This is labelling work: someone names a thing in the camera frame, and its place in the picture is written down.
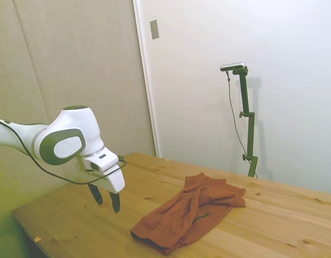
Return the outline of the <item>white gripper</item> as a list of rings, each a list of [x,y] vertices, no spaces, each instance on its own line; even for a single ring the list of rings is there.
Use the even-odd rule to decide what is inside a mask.
[[[125,187],[123,173],[118,165],[116,155],[78,156],[76,158],[80,168],[80,178],[88,184],[89,190],[98,205],[103,204],[102,195],[98,189],[101,187],[109,191],[112,208],[115,213],[120,211],[119,192]]]

